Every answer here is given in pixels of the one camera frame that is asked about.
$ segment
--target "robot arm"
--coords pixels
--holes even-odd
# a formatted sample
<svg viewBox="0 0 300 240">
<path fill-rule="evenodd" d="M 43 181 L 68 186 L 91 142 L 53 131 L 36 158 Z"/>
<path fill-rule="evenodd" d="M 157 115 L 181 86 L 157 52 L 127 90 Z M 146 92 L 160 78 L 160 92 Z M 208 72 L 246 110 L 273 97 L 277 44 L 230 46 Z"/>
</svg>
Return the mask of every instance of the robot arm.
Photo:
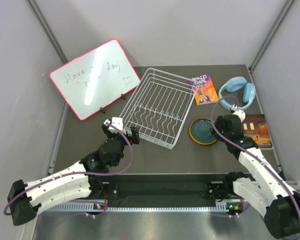
<svg viewBox="0 0 300 240">
<path fill-rule="evenodd" d="M 259 187 L 253 184 L 249 178 L 245 178 L 242 172 L 231 172 L 223 180 L 224 189 L 229 194 L 238 195 L 251 204 L 264 218 L 267 229 L 276 239 L 297 234 L 300 230 L 297 211 L 283 185 L 295 198 L 299 209 L 300 193 L 296 192 L 277 174 L 263 156 L 256 142 L 251 137 L 244 136 L 242 121 L 245 117 L 242 110 L 232 109 L 232 114 L 218 116 L 215 126 L 224 137 L 261 160 L 258 162 L 248 153 L 228 142 L 225 143 L 227 150 L 247 168 Z M 225 142 L 214 129 L 211 130 L 211 134 Z"/>
<path fill-rule="evenodd" d="M 127 143 L 108 124 L 122 131 L 131 144 L 139 144 L 140 139 L 137 128 L 132 127 L 130 129 L 132 134 L 128 135 L 124 130 L 122 118 L 113 117 L 111 120 L 107 119 L 102 125 L 102 130 L 107 135 L 108 140 L 97 151 L 88 154 L 72 166 L 45 178 L 26 183 L 18 180 L 12 184 L 7 197 L 8 202 L 22 191 L 41 182 L 51 180 L 44 185 L 29 190 L 10 205 L 11 216 L 15 226 L 31 221 L 36 215 L 55 205 L 79 198 L 99 197 L 103 192 L 103 183 L 98 176 L 67 174 L 72 172 L 108 173 L 108 166 L 115 167 L 119 165 L 120 159 L 124 157 L 123 151 Z"/>
</svg>

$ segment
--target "whiteboard clip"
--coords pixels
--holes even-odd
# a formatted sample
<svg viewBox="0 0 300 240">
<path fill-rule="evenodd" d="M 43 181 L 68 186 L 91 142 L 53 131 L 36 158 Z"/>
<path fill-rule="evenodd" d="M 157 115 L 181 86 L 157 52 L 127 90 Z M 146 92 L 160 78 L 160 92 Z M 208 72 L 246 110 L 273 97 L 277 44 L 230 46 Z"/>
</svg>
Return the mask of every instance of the whiteboard clip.
<svg viewBox="0 0 300 240">
<path fill-rule="evenodd" d="M 105 113 L 106 113 L 106 111 L 104 110 L 104 108 L 103 108 L 103 107 L 100 107 L 100 111 L 101 111 L 103 114 L 105 114 Z"/>
</svg>

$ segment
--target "white wire rack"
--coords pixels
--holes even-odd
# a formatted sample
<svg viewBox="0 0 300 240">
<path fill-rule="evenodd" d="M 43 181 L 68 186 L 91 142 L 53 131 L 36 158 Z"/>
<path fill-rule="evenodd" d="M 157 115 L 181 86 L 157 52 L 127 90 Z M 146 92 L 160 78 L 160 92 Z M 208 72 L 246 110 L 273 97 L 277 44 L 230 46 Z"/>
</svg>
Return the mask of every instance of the white wire rack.
<svg viewBox="0 0 300 240">
<path fill-rule="evenodd" d="M 129 129 L 137 127 L 140 138 L 172 149 L 195 97 L 189 81 L 192 80 L 148 68 L 120 114 L 125 130 L 131 133 Z"/>
</svg>

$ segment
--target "dark table surface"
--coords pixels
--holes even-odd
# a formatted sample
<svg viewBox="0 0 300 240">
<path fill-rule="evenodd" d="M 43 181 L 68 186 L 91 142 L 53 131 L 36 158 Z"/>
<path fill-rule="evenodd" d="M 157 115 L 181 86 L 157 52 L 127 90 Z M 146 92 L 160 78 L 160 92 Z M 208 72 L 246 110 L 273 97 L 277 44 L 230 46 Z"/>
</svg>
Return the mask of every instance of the dark table surface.
<svg viewBox="0 0 300 240">
<path fill-rule="evenodd" d="M 148 69 L 135 67 L 141 78 Z M 221 86 L 230 78 L 243 76 L 250 82 L 250 77 L 245 65 L 204 65 L 204 66 L 152 66 L 152 68 L 166 71 L 182 77 L 191 78 L 199 75 L 210 74 L 214 87 L 218 92 Z M 233 93 L 238 96 L 243 106 L 244 90 Z M 87 120 L 79 120 L 69 108 L 61 136 L 61 141 L 54 165 L 54 172 L 58 172 L 74 164 L 87 154 L 98 149 L 107 139 L 101 129 L 106 119 L 118 117 L 124 106 L 130 99 L 133 91 L 126 95 L 126 100 L 119 99 L 105 108 L 105 114 L 98 112 Z M 195 143 L 189 136 L 190 124 L 201 117 L 210 117 L 211 110 L 215 103 L 197 106 L 193 101 L 185 124 L 180 133 L 176 146 L 173 149 L 166 149 L 154 143 L 141 139 L 140 145 L 133 145 L 134 162 L 126 174 L 207 174 L 207 173 L 229 173 L 232 171 L 248 172 L 233 155 L 231 155 L 222 142 L 216 142 L 210 146 L 203 146 Z M 246 114 L 260 114 L 257 99 Z M 218 115 L 229 114 L 221 106 L 215 111 L 214 119 Z M 277 171 L 277 162 L 273 150 L 263 150 L 264 157 Z M 118 167 L 112 167 L 111 172 L 117 172 L 125 168 L 130 160 L 129 148 L 124 151 L 124 158 Z"/>
</svg>

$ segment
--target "brown book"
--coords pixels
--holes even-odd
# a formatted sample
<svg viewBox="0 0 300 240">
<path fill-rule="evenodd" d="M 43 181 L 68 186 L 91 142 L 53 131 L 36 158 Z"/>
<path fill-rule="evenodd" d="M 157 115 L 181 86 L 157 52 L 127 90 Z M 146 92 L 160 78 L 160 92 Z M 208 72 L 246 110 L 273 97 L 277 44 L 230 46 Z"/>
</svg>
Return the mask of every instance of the brown book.
<svg viewBox="0 0 300 240">
<path fill-rule="evenodd" d="M 273 148 L 264 114 L 246 114 L 242 122 L 243 134 L 251 137 L 263 150 Z"/>
</svg>

